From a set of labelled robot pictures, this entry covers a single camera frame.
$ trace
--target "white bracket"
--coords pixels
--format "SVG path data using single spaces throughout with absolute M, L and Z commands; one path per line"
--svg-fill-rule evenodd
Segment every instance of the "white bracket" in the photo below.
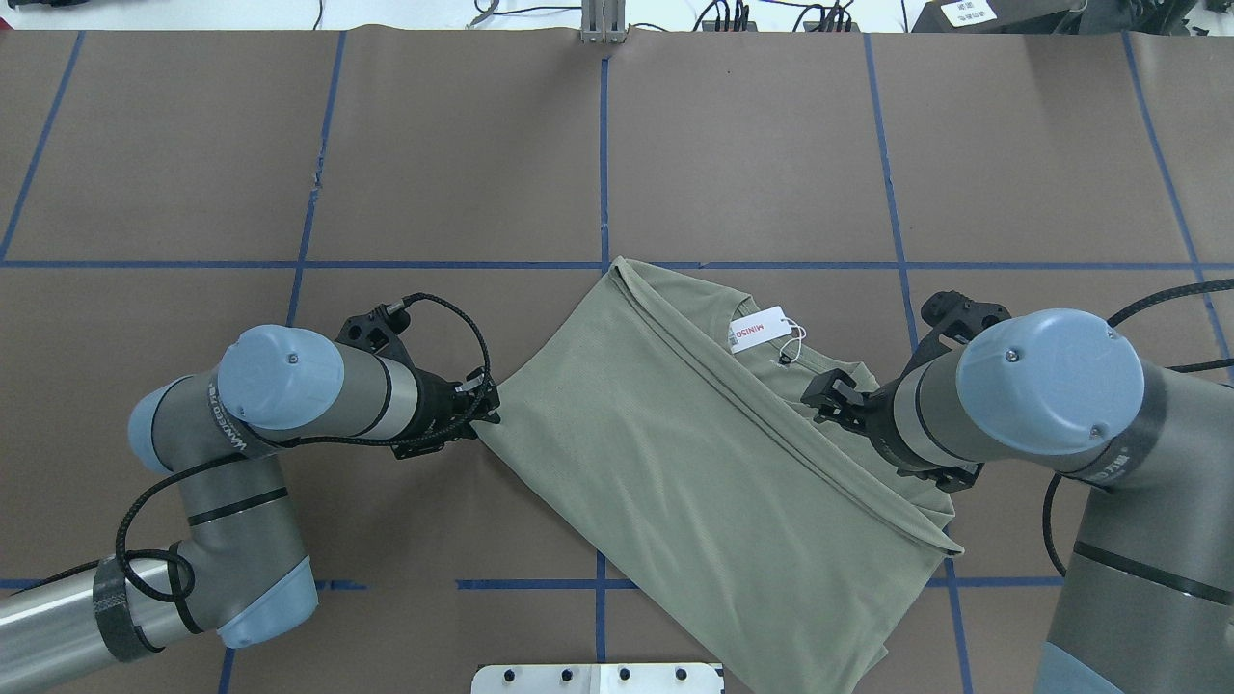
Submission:
M 626 42 L 626 0 L 582 0 L 584 43 Z
M 471 694 L 723 694 L 723 672 L 707 663 L 487 666 Z

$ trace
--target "folded shirt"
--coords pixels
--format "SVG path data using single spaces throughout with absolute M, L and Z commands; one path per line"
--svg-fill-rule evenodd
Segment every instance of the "folded shirt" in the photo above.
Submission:
M 618 258 L 501 384 L 480 438 L 760 694 L 847 694 L 939 562 L 933 484 L 798 399 L 832 368 L 787 337 L 737 354 L 745 293 Z M 787 349 L 796 354 L 796 346 Z

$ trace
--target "metal bracket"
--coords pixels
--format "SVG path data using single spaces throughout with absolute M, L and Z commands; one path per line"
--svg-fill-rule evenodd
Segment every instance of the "metal bracket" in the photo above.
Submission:
M 626 42 L 626 0 L 582 0 L 584 43 Z

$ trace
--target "white label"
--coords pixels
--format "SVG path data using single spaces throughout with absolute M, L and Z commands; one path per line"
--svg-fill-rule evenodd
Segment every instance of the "white label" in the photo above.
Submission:
M 728 324 L 728 346 L 735 354 L 742 349 L 784 337 L 790 332 L 792 332 L 792 325 L 785 317 L 784 309 L 771 306 Z
M 943 5 L 943 14 L 946 15 L 946 21 L 951 22 L 951 26 L 979 25 L 998 19 L 986 0 L 963 0 Z

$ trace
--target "folded garment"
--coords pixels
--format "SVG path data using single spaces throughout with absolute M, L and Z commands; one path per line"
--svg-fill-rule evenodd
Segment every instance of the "folded garment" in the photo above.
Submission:
M 737 354 L 737 289 L 618 258 L 501 384 L 480 438 L 760 694 L 847 694 L 939 562 L 950 498 L 798 399 L 832 368 Z M 796 346 L 786 349 L 796 354 Z

